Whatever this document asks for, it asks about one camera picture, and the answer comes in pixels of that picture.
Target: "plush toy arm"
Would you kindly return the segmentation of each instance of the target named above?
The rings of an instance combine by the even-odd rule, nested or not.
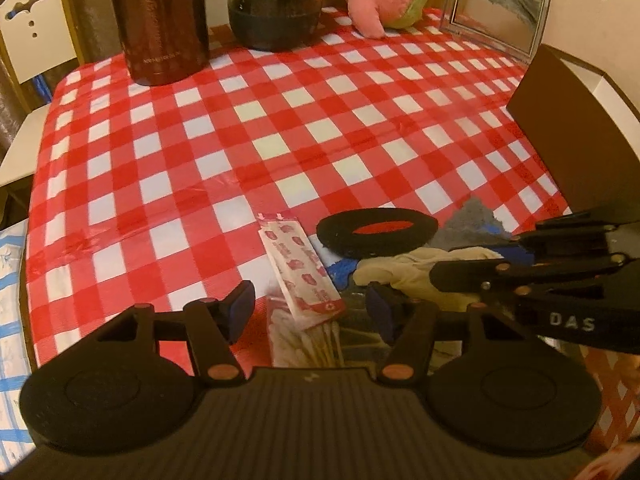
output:
[[[349,15],[363,36],[376,39],[385,37],[375,0],[349,0]]]

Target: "ribbed black surface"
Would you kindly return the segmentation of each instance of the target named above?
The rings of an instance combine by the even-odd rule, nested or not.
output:
[[[453,439],[408,390],[364,370],[261,369],[210,391],[166,439],[110,457],[39,447],[10,480],[566,480],[581,449],[537,459],[490,455]]]

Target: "transparent container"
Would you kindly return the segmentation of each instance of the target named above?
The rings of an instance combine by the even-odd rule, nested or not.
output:
[[[244,46],[289,50],[316,29],[321,7],[322,0],[228,0],[229,23]]]

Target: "brown box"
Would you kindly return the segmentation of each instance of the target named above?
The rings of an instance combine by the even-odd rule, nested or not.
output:
[[[543,44],[507,110],[573,211],[640,199],[640,114],[607,73]]]

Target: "green plush part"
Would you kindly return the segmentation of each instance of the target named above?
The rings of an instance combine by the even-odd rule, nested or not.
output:
[[[427,0],[412,0],[409,6],[406,8],[404,14],[397,20],[393,20],[391,23],[385,23],[385,27],[390,28],[407,28],[411,27],[415,22],[421,19],[422,10],[424,9]]]

